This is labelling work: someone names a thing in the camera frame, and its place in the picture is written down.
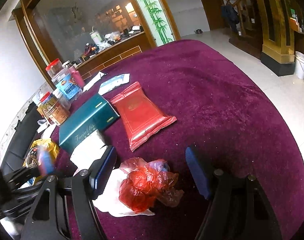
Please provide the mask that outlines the blue tissue pack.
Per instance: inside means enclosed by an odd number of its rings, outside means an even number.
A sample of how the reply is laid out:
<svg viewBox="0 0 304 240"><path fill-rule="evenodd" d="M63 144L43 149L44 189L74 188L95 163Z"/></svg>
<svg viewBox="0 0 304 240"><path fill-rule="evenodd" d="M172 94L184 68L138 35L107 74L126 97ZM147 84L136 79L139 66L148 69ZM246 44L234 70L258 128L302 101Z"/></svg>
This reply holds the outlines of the blue tissue pack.
<svg viewBox="0 0 304 240"><path fill-rule="evenodd" d="M39 146L37 149L38 170L41 176L53 174L55 171L54 163L49 151L44 146Z"/></svg>

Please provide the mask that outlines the red lid snack jar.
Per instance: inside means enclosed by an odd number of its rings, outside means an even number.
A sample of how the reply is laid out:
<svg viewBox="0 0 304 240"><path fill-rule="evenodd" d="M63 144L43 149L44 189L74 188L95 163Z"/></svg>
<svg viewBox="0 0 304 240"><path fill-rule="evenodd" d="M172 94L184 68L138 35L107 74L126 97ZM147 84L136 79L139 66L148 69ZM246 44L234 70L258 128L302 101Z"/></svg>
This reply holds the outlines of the red lid snack jar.
<svg viewBox="0 0 304 240"><path fill-rule="evenodd" d="M53 125L54 122L49 117L48 113L53 108L53 106L57 103L58 99L51 93L47 92L45 95L40 99L40 104L37 108L37 111L41 114L43 118L46 119L46 121Z"/></svg>

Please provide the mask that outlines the yellow tray box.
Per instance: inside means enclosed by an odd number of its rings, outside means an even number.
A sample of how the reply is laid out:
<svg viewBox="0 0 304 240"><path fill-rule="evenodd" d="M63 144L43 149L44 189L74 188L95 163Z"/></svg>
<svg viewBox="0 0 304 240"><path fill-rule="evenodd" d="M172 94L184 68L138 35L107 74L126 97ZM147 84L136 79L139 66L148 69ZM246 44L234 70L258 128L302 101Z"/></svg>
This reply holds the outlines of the yellow tray box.
<svg viewBox="0 0 304 240"><path fill-rule="evenodd" d="M33 175L28 180L30 185L35 185L44 176L55 171L55 161L59 154L59 146L51 139L38 139L32 142L23 163L23 167L37 168L40 175Z"/></svg>

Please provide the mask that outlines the red foil pouch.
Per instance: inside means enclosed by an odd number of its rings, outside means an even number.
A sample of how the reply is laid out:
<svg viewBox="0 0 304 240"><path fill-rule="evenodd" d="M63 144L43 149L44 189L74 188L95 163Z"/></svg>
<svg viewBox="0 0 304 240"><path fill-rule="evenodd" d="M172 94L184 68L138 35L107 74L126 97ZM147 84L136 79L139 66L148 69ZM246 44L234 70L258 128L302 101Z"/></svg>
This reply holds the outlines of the red foil pouch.
<svg viewBox="0 0 304 240"><path fill-rule="evenodd" d="M135 82L114 96L110 102L123 121L130 150L133 152L161 129L177 121L161 111Z"/></svg>

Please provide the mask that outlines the teal facial tissue box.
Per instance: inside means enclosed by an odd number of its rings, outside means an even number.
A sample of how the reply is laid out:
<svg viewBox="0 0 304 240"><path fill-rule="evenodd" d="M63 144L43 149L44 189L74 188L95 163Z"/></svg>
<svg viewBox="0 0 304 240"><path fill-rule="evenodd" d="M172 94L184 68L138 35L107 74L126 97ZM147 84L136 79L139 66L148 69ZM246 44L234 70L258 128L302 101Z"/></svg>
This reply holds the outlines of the teal facial tissue box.
<svg viewBox="0 0 304 240"><path fill-rule="evenodd" d="M60 126L59 147L72 154L91 133L105 131L118 119L119 114L108 100L95 94Z"/></svg>

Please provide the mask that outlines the white paper packet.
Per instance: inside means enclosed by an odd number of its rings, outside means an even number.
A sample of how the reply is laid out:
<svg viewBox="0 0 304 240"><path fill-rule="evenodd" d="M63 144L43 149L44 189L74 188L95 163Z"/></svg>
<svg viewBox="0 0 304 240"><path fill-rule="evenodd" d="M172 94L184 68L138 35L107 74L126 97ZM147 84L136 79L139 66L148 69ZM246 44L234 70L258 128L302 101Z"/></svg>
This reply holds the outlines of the white paper packet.
<svg viewBox="0 0 304 240"><path fill-rule="evenodd" d="M83 92L88 91L95 83L102 79L102 77L106 76L103 72L98 72L83 88Z"/></svg>

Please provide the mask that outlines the red plastic bag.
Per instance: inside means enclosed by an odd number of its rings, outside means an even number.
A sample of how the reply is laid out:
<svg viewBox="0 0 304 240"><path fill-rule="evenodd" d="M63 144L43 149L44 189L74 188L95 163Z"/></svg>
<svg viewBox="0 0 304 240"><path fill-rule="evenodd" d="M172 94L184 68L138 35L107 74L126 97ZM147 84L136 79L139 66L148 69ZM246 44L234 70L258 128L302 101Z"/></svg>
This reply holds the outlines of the red plastic bag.
<svg viewBox="0 0 304 240"><path fill-rule="evenodd" d="M119 201L134 213L142 213L154 206L155 201L176 207L184 191L175 188L179 174L170 171L167 161L146 162L135 157L123 161L119 169L127 177L119 187Z"/></svg>

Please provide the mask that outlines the black leather sofa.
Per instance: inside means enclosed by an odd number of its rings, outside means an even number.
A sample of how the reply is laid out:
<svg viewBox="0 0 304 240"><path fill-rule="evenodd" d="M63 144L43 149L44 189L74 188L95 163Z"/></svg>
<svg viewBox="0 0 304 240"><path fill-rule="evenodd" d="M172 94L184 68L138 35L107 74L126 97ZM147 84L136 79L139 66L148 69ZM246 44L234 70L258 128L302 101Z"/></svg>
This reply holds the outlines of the black leather sofa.
<svg viewBox="0 0 304 240"><path fill-rule="evenodd" d="M22 121L18 121L15 133L5 153L0 170L3 175L20 169L28 154L32 142L40 138L37 133L38 120L42 117L37 111L37 106L31 102Z"/></svg>

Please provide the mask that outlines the blue label plastic jar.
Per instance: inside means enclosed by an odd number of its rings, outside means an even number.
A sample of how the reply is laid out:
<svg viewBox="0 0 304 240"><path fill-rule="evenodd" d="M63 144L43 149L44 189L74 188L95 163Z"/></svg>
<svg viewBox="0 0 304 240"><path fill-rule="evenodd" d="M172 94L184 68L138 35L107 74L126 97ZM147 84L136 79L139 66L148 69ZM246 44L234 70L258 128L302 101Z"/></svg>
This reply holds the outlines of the blue label plastic jar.
<svg viewBox="0 0 304 240"><path fill-rule="evenodd" d="M76 83L70 72L58 73L53 79L53 84L59 89L69 101L73 101L82 93L81 88Z"/></svg>

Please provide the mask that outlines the white bucket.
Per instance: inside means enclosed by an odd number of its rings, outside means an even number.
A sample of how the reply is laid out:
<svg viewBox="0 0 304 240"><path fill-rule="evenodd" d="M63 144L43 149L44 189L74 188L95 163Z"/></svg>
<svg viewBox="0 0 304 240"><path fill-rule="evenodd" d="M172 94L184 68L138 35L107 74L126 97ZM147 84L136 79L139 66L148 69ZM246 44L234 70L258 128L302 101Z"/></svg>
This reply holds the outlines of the white bucket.
<svg viewBox="0 0 304 240"><path fill-rule="evenodd" d="M294 74L299 79L304 79L304 54L296 51L295 52L295 70Z"/></svg>

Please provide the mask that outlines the brown label jar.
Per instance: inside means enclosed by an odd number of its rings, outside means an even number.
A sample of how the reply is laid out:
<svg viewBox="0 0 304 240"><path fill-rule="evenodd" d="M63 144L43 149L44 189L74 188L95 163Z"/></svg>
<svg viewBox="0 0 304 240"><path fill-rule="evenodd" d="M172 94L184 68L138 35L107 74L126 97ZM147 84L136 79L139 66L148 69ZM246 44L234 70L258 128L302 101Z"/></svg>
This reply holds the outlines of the brown label jar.
<svg viewBox="0 0 304 240"><path fill-rule="evenodd" d="M48 115L57 126L60 126L70 116L70 112L66 110L59 101L57 101L57 103L49 111Z"/></svg>

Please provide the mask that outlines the blue white wipes packet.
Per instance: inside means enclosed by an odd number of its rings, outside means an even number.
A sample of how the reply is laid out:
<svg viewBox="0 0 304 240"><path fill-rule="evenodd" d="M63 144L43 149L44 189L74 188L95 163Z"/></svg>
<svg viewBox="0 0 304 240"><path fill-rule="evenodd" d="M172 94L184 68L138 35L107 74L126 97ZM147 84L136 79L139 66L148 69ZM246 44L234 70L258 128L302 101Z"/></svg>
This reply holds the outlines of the blue white wipes packet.
<svg viewBox="0 0 304 240"><path fill-rule="evenodd" d="M115 88L127 84L130 81L130 74L121 74L115 77L112 77L111 79L103 82L100 85L98 94L99 95L104 95L112 90L114 90Z"/></svg>

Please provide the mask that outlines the tall red lid jar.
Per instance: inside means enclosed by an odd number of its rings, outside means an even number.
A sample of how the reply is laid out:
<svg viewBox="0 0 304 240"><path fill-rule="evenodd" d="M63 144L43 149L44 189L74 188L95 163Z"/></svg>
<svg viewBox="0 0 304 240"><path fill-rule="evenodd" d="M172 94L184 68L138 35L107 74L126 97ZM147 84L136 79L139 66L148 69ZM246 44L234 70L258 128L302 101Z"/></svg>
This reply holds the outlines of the tall red lid jar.
<svg viewBox="0 0 304 240"><path fill-rule="evenodd" d="M45 69L50 78L54 78L61 70L63 70L62 62L59 58L56 58L54 61L52 61Z"/></svg>

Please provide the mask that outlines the wooden sideboard cabinet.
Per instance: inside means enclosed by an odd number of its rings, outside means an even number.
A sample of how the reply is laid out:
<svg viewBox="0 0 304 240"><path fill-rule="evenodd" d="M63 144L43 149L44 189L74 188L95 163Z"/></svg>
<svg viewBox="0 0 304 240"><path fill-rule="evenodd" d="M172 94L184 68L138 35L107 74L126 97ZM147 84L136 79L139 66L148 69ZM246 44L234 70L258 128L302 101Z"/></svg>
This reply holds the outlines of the wooden sideboard cabinet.
<svg viewBox="0 0 304 240"><path fill-rule="evenodd" d="M151 48L155 48L155 45L152 45L146 33L142 32L94 55L86 62L80 64L77 70L82 79L87 82L99 71Z"/></svg>

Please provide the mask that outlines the white plastic bag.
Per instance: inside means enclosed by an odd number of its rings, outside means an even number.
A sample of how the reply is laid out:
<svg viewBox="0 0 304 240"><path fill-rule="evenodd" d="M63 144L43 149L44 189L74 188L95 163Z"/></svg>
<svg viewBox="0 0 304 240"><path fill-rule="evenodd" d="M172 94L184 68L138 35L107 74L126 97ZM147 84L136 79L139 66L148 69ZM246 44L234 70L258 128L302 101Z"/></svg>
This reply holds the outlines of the white plastic bag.
<svg viewBox="0 0 304 240"><path fill-rule="evenodd" d="M93 200L93 205L101 212L108 212L113 217L127 216L154 216L155 214L149 209L144 212L135 213L119 201L119 188L121 182L127 178L130 168L112 170L104 192Z"/></svg>

